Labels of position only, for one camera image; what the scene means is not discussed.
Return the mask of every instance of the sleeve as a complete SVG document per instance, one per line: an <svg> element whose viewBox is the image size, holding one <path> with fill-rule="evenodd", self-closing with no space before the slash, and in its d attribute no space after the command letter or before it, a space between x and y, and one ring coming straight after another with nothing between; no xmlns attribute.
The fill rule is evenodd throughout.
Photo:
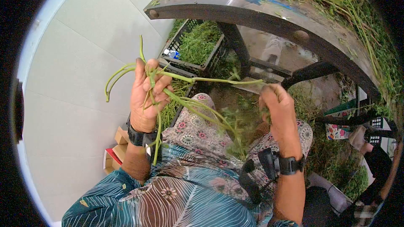
<svg viewBox="0 0 404 227"><path fill-rule="evenodd" d="M115 170L80 197L63 215L62 226L95 226L111 217L119 199L141 187L124 170Z"/></svg>
<svg viewBox="0 0 404 227"><path fill-rule="evenodd" d="M299 225L290 220L278 220L273 225L273 227L299 227Z"/></svg>

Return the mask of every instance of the shoe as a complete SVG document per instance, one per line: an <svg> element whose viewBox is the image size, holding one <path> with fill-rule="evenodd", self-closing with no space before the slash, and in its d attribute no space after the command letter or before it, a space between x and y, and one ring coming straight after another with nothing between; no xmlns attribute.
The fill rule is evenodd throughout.
<svg viewBox="0 0 404 227"><path fill-rule="evenodd" d="M358 151L361 150L362 146L365 144L365 131L366 128L363 125L358 126L348 137L350 144L353 148Z"/></svg>

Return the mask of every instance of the plastic crate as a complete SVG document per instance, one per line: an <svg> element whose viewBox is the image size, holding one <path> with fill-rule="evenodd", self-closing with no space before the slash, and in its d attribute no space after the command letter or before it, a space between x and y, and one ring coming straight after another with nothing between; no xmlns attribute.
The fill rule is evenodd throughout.
<svg viewBox="0 0 404 227"><path fill-rule="evenodd" d="M196 65L189 62L181 61L180 59L173 59L166 56L163 51L165 49L168 50L175 50L181 54L181 50L179 46L182 44L180 38L184 36L184 33L188 33L197 25L200 25L204 22L204 20L191 20L187 19L182 26L179 28L178 32L174 35L173 38L167 43L167 45L163 48L160 58L165 59L166 61L170 62L171 65L175 66L176 68L180 68L186 70L190 73L197 74L201 77L209 76L209 72L211 72L217 62L220 59L224 59L227 54L229 53L230 49L228 48L226 39L224 34L221 35L220 39L216 43L215 47L213 48L212 52L210 53L206 62L202 65Z"/></svg>

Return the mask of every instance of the floral skirt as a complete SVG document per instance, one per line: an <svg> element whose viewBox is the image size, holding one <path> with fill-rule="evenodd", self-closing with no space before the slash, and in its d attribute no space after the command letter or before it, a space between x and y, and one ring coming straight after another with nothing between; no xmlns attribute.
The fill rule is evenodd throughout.
<svg viewBox="0 0 404 227"><path fill-rule="evenodd" d="M205 93L199 93L192 99L198 100L210 108L215 109L215 104L212 99ZM214 117L210 111L202 108L197 108L197 110L206 116ZM300 135L302 151L307 157L313 139L313 131L310 125L302 120L297 119L296 123ZM219 126L216 124L199 117L195 113L190 112L187 108L182 109L174 127L167 128L163 132L163 140L169 140L172 144L208 156L221 165L235 171L238 171L243 165L243 162L234 156L226 155L226 146L233 143L229 135L225 131L220 130ZM271 132L256 139L251 144L247 159L254 161L255 170L249 175L260 189L264 188L272 194L275 189L276 181L270 181L268 179L258 159L258 152L266 148L272 148L272 150L276 152L279 151L279 145L273 139Z"/></svg>

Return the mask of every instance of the wrist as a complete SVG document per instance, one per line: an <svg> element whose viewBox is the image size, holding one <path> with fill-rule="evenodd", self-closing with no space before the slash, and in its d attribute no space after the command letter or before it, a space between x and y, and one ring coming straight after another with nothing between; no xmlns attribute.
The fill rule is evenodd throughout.
<svg viewBox="0 0 404 227"><path fill-rule="evenodd" d="M279 153L282 158L294 157L296 160L300 160L303 156L300 141L297 139L290 139L282 144L279 143Z"/></svg>
<svg viewBox="0 0 404 227"><path fill-rule="evenodd" d="M145 119L139 116L130 116L130 125L135 131L151 133L155 128L155 119Z"/></svg>

